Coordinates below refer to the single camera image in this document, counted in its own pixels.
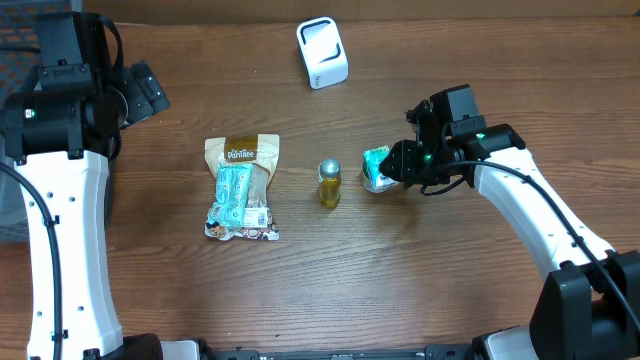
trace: wooden table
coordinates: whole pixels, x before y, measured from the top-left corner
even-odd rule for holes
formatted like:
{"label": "wooden table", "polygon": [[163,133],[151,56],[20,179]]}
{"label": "wooden table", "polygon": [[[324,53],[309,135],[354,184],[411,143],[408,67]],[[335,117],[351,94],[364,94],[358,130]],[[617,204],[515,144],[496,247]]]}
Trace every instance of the wooden table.
{"label": "wooden table", "polygon": [[[107,231],[126,335],[204,337],[215,349],[422,347],[525,324],[542,280],[495,208],[460,187],[374,195],[362,151],[413,136],[403,112],[469,83],[511,124],[577,215],[620,252],[640,248],[638,18],[339,24],[349,79],[311,91],[295,24],[120,26],[171,109],[123,133]],[[268,195],[278,242],[203,234],[214,199],[207,138],[281,136]],[[342,201],[316,201],[325,157]],[[31,323],[29,249],[0,246],[1,358]]]}

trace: snack bag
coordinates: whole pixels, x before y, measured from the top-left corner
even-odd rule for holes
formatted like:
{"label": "snack bag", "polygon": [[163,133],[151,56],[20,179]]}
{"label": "snack bag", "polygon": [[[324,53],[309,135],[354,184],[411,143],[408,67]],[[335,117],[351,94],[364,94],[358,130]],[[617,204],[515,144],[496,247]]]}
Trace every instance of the snack bag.
{"label": "snack bag", "polygon": [[224,241],[234,236],[280,238],[267,205],[267,186],[276,170],[279,153],[278,135],[205,141],[204,158],[216,178],[216,199],[205,223],[207,236]]}

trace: white plastic box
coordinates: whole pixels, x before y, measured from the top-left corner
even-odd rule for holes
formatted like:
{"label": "white plastic box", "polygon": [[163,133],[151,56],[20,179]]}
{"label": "white plastic box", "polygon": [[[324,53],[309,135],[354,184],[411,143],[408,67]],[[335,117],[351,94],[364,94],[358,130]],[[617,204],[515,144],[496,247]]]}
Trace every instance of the white plastic box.
{"label": "white plastic box", "polygon": [[303,22],[296,33],[312,89],[320,89],[347,79],[347,54],[333,19],[321,17]]}

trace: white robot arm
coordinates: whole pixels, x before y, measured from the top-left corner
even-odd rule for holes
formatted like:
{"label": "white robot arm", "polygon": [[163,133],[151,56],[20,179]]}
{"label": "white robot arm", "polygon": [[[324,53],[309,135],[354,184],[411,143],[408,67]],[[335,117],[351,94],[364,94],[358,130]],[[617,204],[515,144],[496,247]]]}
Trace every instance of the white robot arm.
{"label": "white robot arm", "polygon": [[[613,247],[608,242],[589,230],[562,201],[542,176],[529,150],[511,147],[492,152],[490,155],[484,161],[505,165],[529,175],[542,186],[599,260],[607,258],[608,250],[613,251]],[[549,272],[559,270],[560,264],[565,261],[575,265],[591,262],[573,243],[567,229],[551,210],[549,204],[528,183],[487,166],[476,167],[474,176],[478,192],[489,199],[513,227],[531,253],[543,279]]]}
{"label": "white robot arm", "polygon": [[[66,151],[28,156],[17,170],[45,198],[59,239],[62,275],[62,358],[82,358],[85,350],[108,354],[122,345],[107,274],[104,193],[109,176],[106,157],[86,151],[69,160]],[[42,214],[23,188],[29,219],[33,278],[33,321],[29,357],[53,354],[53,276],[49,238]]]}

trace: yellow liquid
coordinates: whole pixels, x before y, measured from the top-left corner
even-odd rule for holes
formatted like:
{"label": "yellow liquid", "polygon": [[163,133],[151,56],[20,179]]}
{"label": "yellow liquid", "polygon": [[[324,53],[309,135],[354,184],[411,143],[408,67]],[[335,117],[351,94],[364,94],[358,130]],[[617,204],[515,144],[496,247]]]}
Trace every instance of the yellow liquid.
{"label": "yellow liquid", "polygon": [[323,178],[318,185],[320,204],[326,208],[335,208],[340,202],[340,175],[334,178]]}

